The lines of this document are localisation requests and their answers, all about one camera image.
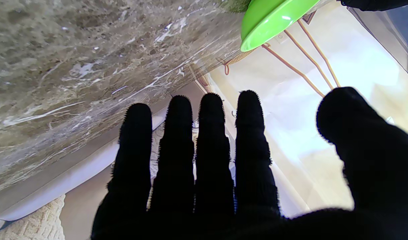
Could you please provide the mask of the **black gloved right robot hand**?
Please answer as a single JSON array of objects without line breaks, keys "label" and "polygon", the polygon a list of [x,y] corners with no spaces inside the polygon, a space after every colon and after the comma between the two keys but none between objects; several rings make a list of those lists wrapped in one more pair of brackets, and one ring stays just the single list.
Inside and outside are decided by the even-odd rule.
[{"label": "black gloved right robot hand", "polygon": [[344,163],[354,208],[293,218],[280,211],[258,95],[242,91],[237,107],[236,179],[229,169],[223,103],[208,93],[200,102],[197,143],[189,99],[170,100],[151,181],[151,110],[131,105],[90,238],[408,240],[408,134],[386,122],[358,91],[335,88],[316,113],[319,134]]}]

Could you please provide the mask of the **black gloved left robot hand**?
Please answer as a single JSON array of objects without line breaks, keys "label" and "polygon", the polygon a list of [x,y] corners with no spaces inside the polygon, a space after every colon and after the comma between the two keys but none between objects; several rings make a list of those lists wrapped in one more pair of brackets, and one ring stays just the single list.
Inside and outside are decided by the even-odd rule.
[{"label": "black gloved left robot hand", "polygon": [[363,12],[387,11],[408,5],[408,0],[339,0],[343,6]]}]

